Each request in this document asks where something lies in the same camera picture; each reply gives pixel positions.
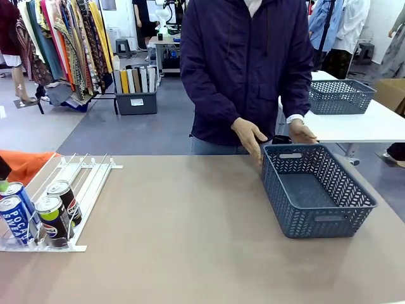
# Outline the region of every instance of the basket handle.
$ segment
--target basket handle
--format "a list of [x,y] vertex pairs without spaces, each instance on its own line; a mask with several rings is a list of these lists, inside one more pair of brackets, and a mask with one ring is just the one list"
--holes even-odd
[[343,222],[346,218],[343,215],[317,215],[315,222]]
[[281,159],[289,159],[289,158],[302,158],[302,153],[282,153],[278,155]]

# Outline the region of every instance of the mannequin legs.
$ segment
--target mannequin legs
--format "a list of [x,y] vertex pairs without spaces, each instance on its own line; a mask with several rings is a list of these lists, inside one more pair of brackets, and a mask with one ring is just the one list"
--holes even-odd
[[11,75],[14,80],[14,87],[15,87],[15,96],[21,98],[24,101],[33,101],[27,94],[27,91],[25,90],[25,81],[24,81],[24,75],[23,75],[23,69],[22,66],[18,66],[16,68],[12,68],[11,70]]

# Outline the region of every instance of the gray storage bin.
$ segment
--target gray storage bin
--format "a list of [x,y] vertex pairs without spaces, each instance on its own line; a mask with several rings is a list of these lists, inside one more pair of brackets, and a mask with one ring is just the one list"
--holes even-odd
[[356,80],[314,80],[311,111],[318,115],[364,114],[376,91]]
[[153,93],[115,94],[121,115],[156,114],[156,91]]

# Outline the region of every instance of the hand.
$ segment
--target hand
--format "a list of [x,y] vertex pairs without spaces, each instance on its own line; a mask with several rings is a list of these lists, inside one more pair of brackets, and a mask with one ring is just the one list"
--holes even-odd
[[304,125],[301,119],[293,119],[290,123],[290,137],[296,144],[317,144],[316,136]]
[[267,141],[267,137],[260,132],[257,125],[242,118],[237,118],[232,124],[231,129],[238,135],[243,147],[247,149],[249,154],[261,166],[263,164],[263,157],[261,156],[260,146],[256,137],[260,141]]

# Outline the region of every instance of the white wire rack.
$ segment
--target white wire rack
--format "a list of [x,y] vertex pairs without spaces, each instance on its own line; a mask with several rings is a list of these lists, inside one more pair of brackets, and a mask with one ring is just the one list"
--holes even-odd
[[[28,241],[27,245],[22,244],[17,238],[13,236],[10,229],[5,233],[0,234],[0,251],[45,251],[45,252],[83,252],[86,251],[86,245],[76,245],[90,213],[96,204],[97,198],[101,189],[103,188],[111,169],[122,169],[123,166],[117,165],[111,155],[104,155],[99,162],[96,161],[95,156],[86,154],[85,156],[73,155],[68,160],[62,157],[56,168],[49,174],[48,178],[38,188],[37,192],[31,196],[31,200],[35,203],[39,198],[47,195],[46,187],[55,181],[68,181],[71,184],[73,193],[75,194],[78,207],[72,216],[79,211],[82,212],[82,221],[80,224],[73,228],[74,235],[71,235],[70,229],[73,227],[69,225],[68,237],[59,239],[59,243],[64,246],[56,248],[53,246],[52,240],[48,237],[43,228],[42,223],[37,226],[38,232]],[[35,225],[33,221],[33,214],[30,218],[30,225]],[[0,218],[0,227],[6,227],[7,224],[3,218]]]

